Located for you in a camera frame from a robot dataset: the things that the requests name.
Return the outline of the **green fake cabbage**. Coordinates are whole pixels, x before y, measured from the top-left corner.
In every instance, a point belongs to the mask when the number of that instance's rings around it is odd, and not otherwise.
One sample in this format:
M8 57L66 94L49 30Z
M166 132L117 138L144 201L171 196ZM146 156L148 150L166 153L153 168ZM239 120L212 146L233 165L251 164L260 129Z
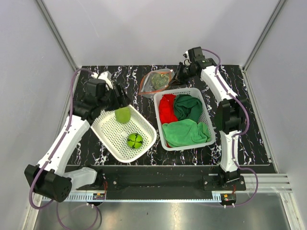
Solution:
M115 118L121 124L125 124L129 122L130 117L131 117L131 114L130 114L130 109L128 106L115 110Z

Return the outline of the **netted green fake melon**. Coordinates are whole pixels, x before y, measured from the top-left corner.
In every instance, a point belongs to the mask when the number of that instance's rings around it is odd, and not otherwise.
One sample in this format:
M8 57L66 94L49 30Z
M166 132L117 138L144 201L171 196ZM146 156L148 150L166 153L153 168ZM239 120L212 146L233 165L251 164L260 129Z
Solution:
M169 83L169 76L160 73L154 73L151 78L151 84L155 90L165 88Z

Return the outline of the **clear zip top bag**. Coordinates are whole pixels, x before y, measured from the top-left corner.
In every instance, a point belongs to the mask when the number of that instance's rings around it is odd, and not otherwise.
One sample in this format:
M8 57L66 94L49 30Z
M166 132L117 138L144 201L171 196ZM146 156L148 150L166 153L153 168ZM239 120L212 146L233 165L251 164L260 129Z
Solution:
M146 98L166 90L175 73L172 69L158 69L147 73L141 80L138 95Z

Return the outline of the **green fake watermelon ball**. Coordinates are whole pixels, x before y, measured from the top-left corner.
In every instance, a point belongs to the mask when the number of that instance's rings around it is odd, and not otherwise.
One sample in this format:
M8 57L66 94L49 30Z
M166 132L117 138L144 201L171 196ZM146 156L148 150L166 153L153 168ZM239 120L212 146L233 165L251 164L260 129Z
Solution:
M132 149L139 149L143 144L143 138L138 133L131 133L127 138L127 145Z

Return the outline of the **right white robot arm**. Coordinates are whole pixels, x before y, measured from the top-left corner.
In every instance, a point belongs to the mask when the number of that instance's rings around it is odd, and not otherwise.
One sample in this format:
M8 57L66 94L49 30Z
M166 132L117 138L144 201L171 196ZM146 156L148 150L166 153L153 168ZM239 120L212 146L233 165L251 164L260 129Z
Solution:
M223 79L219 71L221 63L206 58L203 52L200 46L185 52L185 61L179 64L175 81L184 84L189 78L199 77L215 96L218 107L214 123L220 133L222 150L217 183L220 188L228 190L240 180L238 139L248 131L249 116L244 101Z

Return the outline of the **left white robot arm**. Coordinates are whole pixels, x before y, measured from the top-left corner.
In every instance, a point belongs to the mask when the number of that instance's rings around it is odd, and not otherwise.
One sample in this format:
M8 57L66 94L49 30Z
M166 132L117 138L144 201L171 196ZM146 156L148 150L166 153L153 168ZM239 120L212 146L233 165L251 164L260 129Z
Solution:
M29 164L25 177L30 185L29 200L34 193L52 201L63 202L72 190L89 185L97 190L103 186L103 177L90 167L66 173L65 168L77 143L101 115L102 111L115 111L130 104L120 84L91 79L85 93L74 102L65 125L46 155L36 165Z

